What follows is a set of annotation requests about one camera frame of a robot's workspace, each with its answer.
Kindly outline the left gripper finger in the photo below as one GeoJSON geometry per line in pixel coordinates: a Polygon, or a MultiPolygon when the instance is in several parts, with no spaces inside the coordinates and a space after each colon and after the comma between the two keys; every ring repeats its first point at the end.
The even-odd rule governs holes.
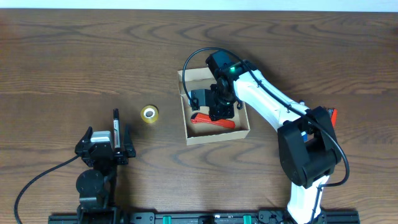
{"type": "Polygon", "coordinates": [[[124,150],[127,152],[127,154],[134,154],[134,146],[132,143],[128,124],[126,125],[125,131],[124,131],[123,146],[124,146],[124,150]]]}
{"type": "Polygon", "coordinates": [[[78,142],[77,148],[82,149],[82,148],[84,148],[85,145],[89,144],[92,134],[93,134],[93,128],[91,126],[89,126],[88,129],[86,130],[86,133],[83,135],[83,137],[78,142]]]}

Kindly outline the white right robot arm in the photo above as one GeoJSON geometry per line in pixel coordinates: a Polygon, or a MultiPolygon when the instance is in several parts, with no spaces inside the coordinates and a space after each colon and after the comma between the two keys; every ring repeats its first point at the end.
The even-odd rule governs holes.
{"type": "Polygon", "coordinates": [[[206,65],[216,80],[210,118],[231,118],[234,103],[245,102],[276,130],[280,164],[292,183],[287,211],[295,223],[313,223],[321,214],[323,190],[349,177],[346,173],[343,180],[328,182],[337,164],[343,162],[346,170],[349,164],[327,109],[310,109],[290,99],[255,65],[225,49],[210,54],[206,65]]]}

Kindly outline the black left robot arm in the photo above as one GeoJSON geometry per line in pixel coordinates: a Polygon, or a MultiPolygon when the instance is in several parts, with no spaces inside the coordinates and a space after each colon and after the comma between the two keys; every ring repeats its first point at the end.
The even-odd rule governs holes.
{"type": "Polygon", "coordinates": [[[118,166],[127,165],[136,156],[129,127],[125,127],[120,148],[113,145],[109,131],[94,132],[89,127],[75,146],[75,154],[89,167],[76,180],[80,194],[77,223],[129,223],[129,215],[115,204],[118,166]]]}

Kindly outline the blue marker pen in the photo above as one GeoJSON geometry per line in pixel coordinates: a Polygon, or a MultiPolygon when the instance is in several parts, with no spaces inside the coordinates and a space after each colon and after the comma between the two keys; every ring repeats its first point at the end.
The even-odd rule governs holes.
{"type": "MultiPolygon", "coordinates": [[[[299,100],[298,103],[299,103],[300,105],[302,105],[302,106],[305,107],[303,113],[304,113],[304,114],[307,114],[308,107],[305,105],[305,102],[304,102],[303,100],[299,100]]],[[[302,137],[303,137],[303,141],[304,141],[304,142],[308,141],[308,134],[307,134],[307,131],[306,131],[306,130],[303,130],[302,133],[301,133],[301,135],[302,135],[302,137]]]]}

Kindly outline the red black stapler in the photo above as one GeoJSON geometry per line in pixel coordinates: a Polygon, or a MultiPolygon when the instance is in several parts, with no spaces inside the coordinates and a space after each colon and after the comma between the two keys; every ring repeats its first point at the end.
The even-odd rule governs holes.
{"type": "Polygon", "coordinates": [[[330,115],[332,126],[335,127],[338,110],[336,108],[326,108],[326,111],[330,115]]]}

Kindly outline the orange utility knife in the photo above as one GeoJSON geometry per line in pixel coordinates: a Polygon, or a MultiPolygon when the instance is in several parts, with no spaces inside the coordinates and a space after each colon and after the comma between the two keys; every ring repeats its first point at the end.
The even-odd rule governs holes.
{"type": "Polygon", "coordinates": [[[208,114],[203,114],[203,113],[193,114],[190,118],[190,121],[193,124],[206,123],[206,124],[212,124],[212,125],[216,125],[216,126],[221,126],[223,128],[229,128],[229,129],[234,129],[236,127],[234,121],[231,121],[228,119],[219,119],[219,120],[213,121],[208,114]]]}

